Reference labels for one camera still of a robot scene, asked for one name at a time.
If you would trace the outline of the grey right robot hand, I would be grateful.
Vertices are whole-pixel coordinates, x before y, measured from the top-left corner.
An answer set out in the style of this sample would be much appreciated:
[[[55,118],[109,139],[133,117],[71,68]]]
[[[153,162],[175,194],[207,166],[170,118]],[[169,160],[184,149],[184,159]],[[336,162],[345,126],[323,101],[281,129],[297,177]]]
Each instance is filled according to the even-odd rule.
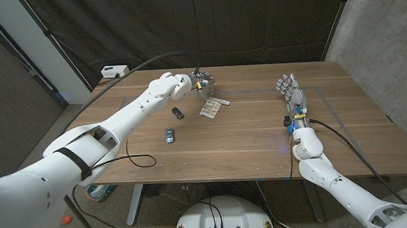
[[[307,97],[300,88],[295,75],[293,73],[284,75],[278,80],[275,89],[283,95],[286,101],[293,127],[296,130],[305,128],[307,126],[307,119],[305,118],[308,107]]]

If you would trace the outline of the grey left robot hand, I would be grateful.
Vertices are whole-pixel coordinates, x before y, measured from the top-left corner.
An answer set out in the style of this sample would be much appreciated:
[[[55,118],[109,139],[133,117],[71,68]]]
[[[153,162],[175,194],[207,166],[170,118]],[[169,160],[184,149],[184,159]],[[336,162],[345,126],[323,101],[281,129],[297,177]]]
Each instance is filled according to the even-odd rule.
[[[192,82],[191,89],[195,89],[203,99],[207,100],[213,95],[215,80],[210,73],[193,71],[189,76]]]

